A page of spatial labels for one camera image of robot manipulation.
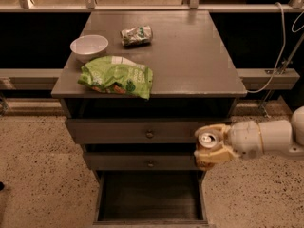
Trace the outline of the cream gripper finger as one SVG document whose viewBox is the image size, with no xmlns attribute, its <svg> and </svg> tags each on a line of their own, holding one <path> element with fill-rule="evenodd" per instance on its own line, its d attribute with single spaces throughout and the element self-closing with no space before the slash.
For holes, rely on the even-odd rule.
<svg viewBox="0 0 304 228">
<path fill-rule="evenodd" d="M 206 125 L 195 132 L 195 137 L 200 141 L 221 141 L 230 130 L 230 126 L 220 123 Z"/>
<path fill-rule="evenodd" d="M 223 143 L 219 143 L 212 148 L 203 147 L 200 143 L 197 143 L 194 156 L 197 168 L 213 168 L 218 163 L 231 161 L 237 154 L 230 146 Z"/>
</svg>

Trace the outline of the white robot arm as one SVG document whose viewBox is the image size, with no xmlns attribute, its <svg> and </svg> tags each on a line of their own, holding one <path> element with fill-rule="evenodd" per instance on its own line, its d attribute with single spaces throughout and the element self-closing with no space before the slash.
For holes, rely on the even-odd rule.
<svg viewBox="0 0 304 228">
<path fill-rule="evenodd" d="M 267 153 L 303 160 L 304 107 L 297 109 L 289 121 L 212 124 L 199 128 L 195 137 L 195 162 L 202 171 L 218 163 L 255 159 Z"/>
</svg>

